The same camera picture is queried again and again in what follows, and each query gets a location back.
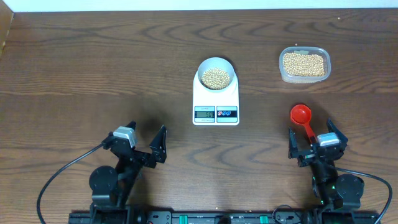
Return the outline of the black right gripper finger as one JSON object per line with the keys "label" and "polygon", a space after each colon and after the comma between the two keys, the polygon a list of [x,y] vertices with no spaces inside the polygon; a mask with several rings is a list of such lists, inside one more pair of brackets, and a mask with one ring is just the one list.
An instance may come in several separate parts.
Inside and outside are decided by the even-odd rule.
{"label": "black right gripper finger", "polygon": [[348,142],[348,138],[333,124],[331,119],[328,119],[326,126],[330,133],[335,133],[342,144]]}
{"label": "black right gripper finger", "polygon": [[297,140],[295,138],[295,132],[291,127],[289,127],[289,153],[288,158],[293,159],[299,156],[299,149]]}

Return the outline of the red plastic measuring scoop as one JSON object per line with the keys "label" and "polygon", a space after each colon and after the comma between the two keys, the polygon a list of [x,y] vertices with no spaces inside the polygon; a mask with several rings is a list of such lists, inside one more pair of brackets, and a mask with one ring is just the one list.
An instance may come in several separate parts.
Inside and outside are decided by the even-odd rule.
{"label": "red plastic measuring scoop", "polygon": [[290,110],[289,115],[291,122],[297,125],[301,125],[304,128],[309,141],[312,144],[315,144],[317,142],[317,139],[315,137],[313,129],[310,126],[310,121],[312,118],[311,109],[307,105],[297,104]]}

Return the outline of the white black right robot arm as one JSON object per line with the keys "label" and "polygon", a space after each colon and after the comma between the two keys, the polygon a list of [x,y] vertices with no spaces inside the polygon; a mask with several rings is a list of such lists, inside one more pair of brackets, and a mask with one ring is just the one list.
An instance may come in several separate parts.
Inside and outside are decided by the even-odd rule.
{"label": "white black right robot arm", "polygon": [[338,174],[335,161],[340,159],[347,147],[348,138],[329,119],[329,130],[324,137],[333,143],[317,141],[303,150],[299,148],[295,132],[289,128],[288,158],[297,159],[299,167],[309,166],[313,174],[314,194],[327,210],[350,211],[359,209],[364,192],[364,181],[353,174]]}

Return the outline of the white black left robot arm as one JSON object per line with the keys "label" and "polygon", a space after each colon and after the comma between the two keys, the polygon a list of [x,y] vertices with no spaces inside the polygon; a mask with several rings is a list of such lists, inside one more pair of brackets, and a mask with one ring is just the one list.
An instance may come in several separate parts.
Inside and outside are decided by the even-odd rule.
{"label": "white black left robot arm", "polygon": [[103,210],[123,209],[141,169],[154,169],[158,163],[165,162],[166,137],[167,128],[161,126],[149,144],[151,152],[142,152],[136,150],[135,121],[110,132],[101,142],[102,147],[111,151],[118,158],[118,163],[115,167],[101,166],[91,173],[92,205]]}

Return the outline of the white digital kitchen scale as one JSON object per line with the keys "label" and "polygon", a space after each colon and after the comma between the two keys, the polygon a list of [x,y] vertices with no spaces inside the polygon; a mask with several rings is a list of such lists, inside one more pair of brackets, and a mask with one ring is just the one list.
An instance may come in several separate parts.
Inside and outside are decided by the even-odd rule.
{"label": "white digital kitchen scale", "polygon": [[236,126],[239,124],[239,81],[231,91],[210,91],[193,79],[192,122],[194,125]]}

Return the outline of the soybeans in grey bowl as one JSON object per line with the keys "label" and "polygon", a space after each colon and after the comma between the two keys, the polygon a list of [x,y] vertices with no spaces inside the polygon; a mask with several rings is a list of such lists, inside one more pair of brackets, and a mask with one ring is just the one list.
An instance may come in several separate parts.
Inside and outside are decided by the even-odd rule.
{"label": "soybeans in grey bowl", "polygon": [[211,68],[201,77],[201,82],[211,90],[222,90],[229,85],[230,77],[226,70]]}

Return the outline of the grey plastic bowl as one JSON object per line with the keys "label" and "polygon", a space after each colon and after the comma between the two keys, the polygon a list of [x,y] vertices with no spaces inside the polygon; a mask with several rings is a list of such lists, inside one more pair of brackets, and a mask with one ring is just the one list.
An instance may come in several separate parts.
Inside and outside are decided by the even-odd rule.
{"label": "grey plastic bowl", "polygon": [[[223,70],[226,70],[227,73],[229,74],[230,77],[230,81],[229,81],[229,85],[222,89],[222,90],[211,90],[209,88],[207,88],[204,84],[202,84],[201,82],[201,77],[204,74],[204,72],[206,70],[209,70],[211,68],[221,68]],[[236,77],[236,73],[234,71],[234,68],[232,66],[232,64],[227,61],[224,58],[220,58],[220,57],[212,57],[212,58],[208,58],[206,60],[204,60],[198,70],[197,70],[197,77],[196,79],[200,82],[200,84],[205,87],[206,89],[210,90],[210,91],[232,91],[235,86],[237,85],[237,77]]]}

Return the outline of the clear container of soybeans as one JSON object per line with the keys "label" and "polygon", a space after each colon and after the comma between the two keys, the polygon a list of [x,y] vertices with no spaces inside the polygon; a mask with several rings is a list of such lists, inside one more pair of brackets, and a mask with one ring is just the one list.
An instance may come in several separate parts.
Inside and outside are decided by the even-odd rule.
{"label": "clear container of soybeans", "polygon": [[287,47],[279,55],[279,70],[287,83],[322,82],[331,74],[330,55],[319,47]]}

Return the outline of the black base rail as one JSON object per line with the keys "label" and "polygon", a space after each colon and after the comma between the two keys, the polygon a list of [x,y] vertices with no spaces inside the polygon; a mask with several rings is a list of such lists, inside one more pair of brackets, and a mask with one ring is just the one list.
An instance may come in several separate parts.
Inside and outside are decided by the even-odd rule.
{"label": "black base rail", "polygon": [[141,223],[141,224],[294,224],[294,223],[374,223],[378,218],[372,212],[326,212],[320,219],[307,213],[278,210],[276,212],[256,213],[193,213],[138,210],[111,212],[70,213],[68,223],[104,224],[104,223]]}

